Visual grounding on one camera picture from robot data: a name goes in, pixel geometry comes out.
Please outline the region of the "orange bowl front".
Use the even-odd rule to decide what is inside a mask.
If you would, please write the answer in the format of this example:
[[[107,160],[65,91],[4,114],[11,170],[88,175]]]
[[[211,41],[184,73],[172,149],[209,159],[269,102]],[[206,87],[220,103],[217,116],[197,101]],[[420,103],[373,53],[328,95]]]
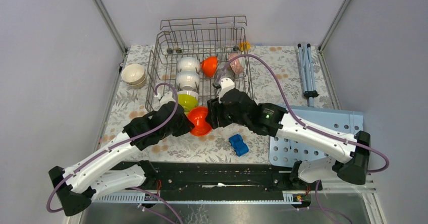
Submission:
[[[211,132],[212,127],[205,119],[207,114],[208,108],[205,106],[198,106],[188,113],[187,118],[194,125],[190,131],[191,135],[202,137]]]

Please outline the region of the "pink patterned bowl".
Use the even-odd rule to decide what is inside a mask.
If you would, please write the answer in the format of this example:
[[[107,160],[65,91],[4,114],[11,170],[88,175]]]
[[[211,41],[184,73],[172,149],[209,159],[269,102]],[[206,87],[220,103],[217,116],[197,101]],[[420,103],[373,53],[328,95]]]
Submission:
[[[238,58],[230,63],[230,68],[234,74],[239,75],[245,70],[245,62],[241,58]]]

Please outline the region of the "plain beige bowl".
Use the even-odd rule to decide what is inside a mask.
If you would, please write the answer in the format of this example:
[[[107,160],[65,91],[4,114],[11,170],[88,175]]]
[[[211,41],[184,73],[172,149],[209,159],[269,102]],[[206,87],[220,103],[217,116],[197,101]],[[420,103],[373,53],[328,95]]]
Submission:
[[[128,83],[126,83],[126,85],[128,87],[133,88],[133,89],[142,88],[145,84],[146,84],[146,79],[142,80],[141,82],[139,82],[137,84],[128,84]]]

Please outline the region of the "beige bowl with leaf pattern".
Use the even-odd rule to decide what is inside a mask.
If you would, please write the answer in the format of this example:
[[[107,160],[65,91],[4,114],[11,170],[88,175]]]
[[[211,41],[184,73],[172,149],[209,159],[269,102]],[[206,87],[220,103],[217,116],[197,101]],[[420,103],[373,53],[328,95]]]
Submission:
[[[139,84],[146,78],[145,68],[140,64],[128,65],[122,70],[121,78],[129,85]]]

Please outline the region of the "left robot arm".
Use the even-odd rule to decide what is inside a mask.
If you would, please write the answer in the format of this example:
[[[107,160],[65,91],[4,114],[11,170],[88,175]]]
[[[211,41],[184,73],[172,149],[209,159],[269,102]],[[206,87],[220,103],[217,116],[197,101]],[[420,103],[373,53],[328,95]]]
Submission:
[[[114,171],[113,167],[170,135],[178,137],[193,128],[184,109],[173,101],[163,104],[157,111],[132,119],[105,147],[84,160],[67,168],[55,166],[49,170],[54,191],[48,198],[47,210],[55,212],[50,206],[55,195],[61,204],[57,211],[74,216],[98,197],[131,187],[151,189],[156,184],[157,173],[148,161],[121,171]]]

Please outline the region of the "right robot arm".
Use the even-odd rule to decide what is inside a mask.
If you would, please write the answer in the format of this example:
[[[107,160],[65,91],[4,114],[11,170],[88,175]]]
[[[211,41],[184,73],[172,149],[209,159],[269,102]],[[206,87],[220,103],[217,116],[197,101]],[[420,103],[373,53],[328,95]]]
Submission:
[[[304,120],[298,123],[292,112],[272,103],[256,103],[246,93],[231,89],[222,98],[207,101],[205,118],[213,129],[238,124],[250,131],[279,139],[305,143],[327,154],[323,159],[297,161],[289,176],[290,185],[297,190],[327,177],[355,185],[363,185],[368,173],[370,134],[355,135],[336,132]]]

